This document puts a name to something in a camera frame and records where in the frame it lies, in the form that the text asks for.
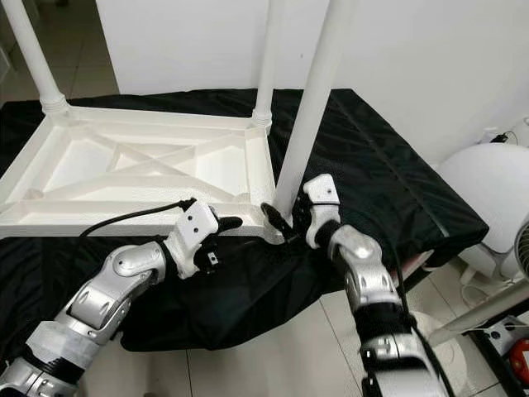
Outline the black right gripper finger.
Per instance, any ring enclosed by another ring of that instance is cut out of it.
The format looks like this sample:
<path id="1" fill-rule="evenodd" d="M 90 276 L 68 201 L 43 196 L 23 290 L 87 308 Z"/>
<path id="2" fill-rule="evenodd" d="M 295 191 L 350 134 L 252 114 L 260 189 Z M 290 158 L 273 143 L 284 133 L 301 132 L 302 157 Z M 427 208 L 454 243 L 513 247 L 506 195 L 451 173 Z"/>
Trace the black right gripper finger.
<path id="1" fill-rule="evenodd" d="M 265 218 L 267 218 L 269 225 L 272 228 L 275 228 L 283 239 L 294 238 L 294 228 L 287 222 L 286 218 L 280 214 L 280 211 L 277 208 L 272 207 L 269 202 L 261 202 L 260 209 L 262 213 L 264 213 Z"/>

